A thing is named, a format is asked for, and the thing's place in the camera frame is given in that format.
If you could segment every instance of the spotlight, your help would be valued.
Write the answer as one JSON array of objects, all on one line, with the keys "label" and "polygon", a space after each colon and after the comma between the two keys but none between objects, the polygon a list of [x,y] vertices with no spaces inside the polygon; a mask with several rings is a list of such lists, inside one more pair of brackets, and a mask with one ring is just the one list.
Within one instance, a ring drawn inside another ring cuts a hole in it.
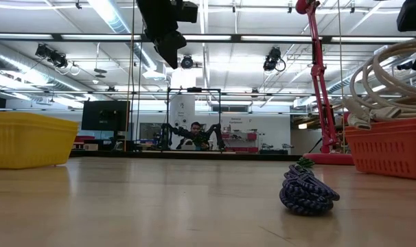
[{"label": "spotlight", "polygon": [[42,59],[47,59],[59,69],[64,69],[68,66],[68,60],[65,54],[60,54],[57,51],[48,48],[46,45],[39,44],[36,50],[36,56]]},{"label": "spotlight", "polygon": [[192,57],[190,55],[183,56],[181,67],[183,69],[191,69],[194,65],[194,62],[192,60]]},{"label": "spotlight", "polygon": [[108,91],[108,92],[116,92],[115,86],[109,86],[109,88],[106,91]]},{"label": "spotlight", "polygon": [[252,88],[252,92],[251,93],[259,93],[258,92],[258,88]]},{"label": "spotlight", "polygon": [[[283,69],[277,69],[277,65],[282,62],[284,64]],[[263,69],[265,71],[284,71],[286,69],[286,63],[281,59],[281,51],[279,50],[279,47],[272,47],[269,54],[266,56],[266,61],[264,61]]]}]

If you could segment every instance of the white cable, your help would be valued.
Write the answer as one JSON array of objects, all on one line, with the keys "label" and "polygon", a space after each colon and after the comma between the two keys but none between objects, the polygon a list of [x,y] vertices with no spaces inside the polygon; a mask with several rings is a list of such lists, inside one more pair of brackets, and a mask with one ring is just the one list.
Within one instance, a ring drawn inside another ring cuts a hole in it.
[{"label": "white cable", "polygon": [[[351,78],[350,92],[355,104],[362,106],[369,113],[370,118],[377,121],[390,121],[394,118],[413,118],[416,117],[416,86],[411,86],[401,82],[397,78],[388,74],[380,65],[381,62],[388,58],[400,54],[416,53],[416,39],[392,45],[379,54],[370,58],[363,67],[359,68]],[[377,80],[384,86],[383,89],[374,92],[368,81],[368,76],[374,72]],[[358,97],[354,88],[356,76],[362,73],[362,85],[368,96],[364,98]],[[400,94],[402,97],[397,99],[383,99],[380,94]],[[355,114],[357,118],[364,119],[362,111],[359,107],[354,107],[353,102],[344,99],[344,105]]]}]

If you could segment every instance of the cable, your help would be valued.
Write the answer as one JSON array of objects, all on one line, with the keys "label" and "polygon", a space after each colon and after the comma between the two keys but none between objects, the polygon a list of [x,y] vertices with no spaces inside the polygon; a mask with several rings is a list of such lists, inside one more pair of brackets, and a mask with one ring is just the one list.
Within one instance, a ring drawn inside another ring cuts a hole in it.
[{"label": "cable", "polygon": [[339,200],[335,191],[300,165],[290,165],[284,177],[279,199],[297,215],[323,215],[333,208],[333,201]]},{"label": "cable", "polygon": [[321,137],[316,143],[315,143],[315,145],[313,146],[313,148],[308,152],[308,154],[309,153],[311,153],[316,147],[317,147],[317,145],[321,142],[323,140],[323,138]]},{"label": "cable", "polygon": [[283,64],[284,64],[284,68],[283,69],[277,69],[276,67],[275,67],[275,70],[276,71],[278,71],[278,72],[283,72],[283,71],[285,71],[286,70],[286,62],[284,62],[284,60],[283,59],[280,59],[280,62],[282,62]]},{"label": "cable", "polygon": [[[370,122],[391,121],[395,118],[416,117],[416,86],[408,85],[389,75],[380,65],[384,60],[399,54],[416,53],[416,39],[392,45],[379,54],[370,58],[363,67],[357,70],[350,81],[350,93],[352,98],[344,97],[345,107],[361,120]],[[370,87],[368,76],[374,72],[377,80],[384,86],[382,90],[374,92]],[[368,96],[360,98],[354,88],[356,76],[362,72],[362,85]],[[398,93],[402,97],[397,99],[382,99],[380,94]]]}]

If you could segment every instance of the black equipment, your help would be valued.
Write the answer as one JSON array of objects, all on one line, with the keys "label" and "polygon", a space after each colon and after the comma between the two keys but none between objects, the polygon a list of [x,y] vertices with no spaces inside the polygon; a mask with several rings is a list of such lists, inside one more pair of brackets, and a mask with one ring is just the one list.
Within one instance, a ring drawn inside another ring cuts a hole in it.
[{"label": "black equipment", "polygon": [[[281,70],[277,69],[277,66],[280,62],[284,64],[284,68]],[[263,64],[263,69],[265,71],[272,71],[275,69],[280,72],[286,69],[286,63],[281,59],[281,51],[279,50],[279,47],[272,47],[271,51],[266,56],[266,60]]]},{"label": "black equipment", "polygon": [[183,56],[183,59],[181,61],[182,69],[191,69],[193,65],[194,65],[194,61],[190,55]]},{"label": "black equipment", "polygon": [[397,18],[400,32],[416,31],[416,0],[406,0]]},{"label": "black equipment", "polygon": [[118,131],[128,131],[127,111],[130,108],[124,101],[85,102],[82,130],[113,131],[112,143],[118,140]]},{"label": "black equipment", "polygon": [[169,150],[172,143],[172,135],[177,134],[180,137],[184,137],[186,139],[190,139],[193,141],[195,145],[200,145],[201,143],[208,142],[209,137],[213,132],[216,134],[217,138],[217,145],[219,147],[219,150],[223,150],[225,145],[222,138],[221,133],[221,126],[219,123],[213,124],[206,132],[199,132],[198,134],[193,134],[190,131],[179,127],[175,128],[171,126],[169,123],[164,123],[161,126],[161,139],[160,139],[160,146],[162,150]]},{"label": "black equipment", "polygon": [[196,23],[198,6],[183,0],[137,0],[137,5],[146,26],[146,36],[154,43],[157,53],[176,69],[177,50],[187,45],[177,31],[177,22]]},{"label": "black equipment", "polygon": [[42,59],[47,59],[59,69],[64,69],[68,66],[68,60],[65,54],[60,54],[57,51],[48,48],[46,45],[39,44],[36,50],[36,56]]}]

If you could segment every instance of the ceiling beam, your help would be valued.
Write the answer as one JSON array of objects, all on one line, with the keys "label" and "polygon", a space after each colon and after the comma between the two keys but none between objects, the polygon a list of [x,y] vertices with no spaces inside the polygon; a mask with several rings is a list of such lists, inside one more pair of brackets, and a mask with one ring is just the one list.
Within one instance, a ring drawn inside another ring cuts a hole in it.
[{"label": "ceiling beam", "polygon": [[[184,34],[188,43],[248,43],[248,44],[312,44],[309,35],[258,35],[258,34]],[[62,33],[5,33],[1,41],[127,43],[128,34],[62,34]],[[393,45],[416,36],[342,36],[343,45]],[[338,36],[322,36],[324,45],[339,45]],[[145,34],[135,34],[135,42],[150,40]]]}]

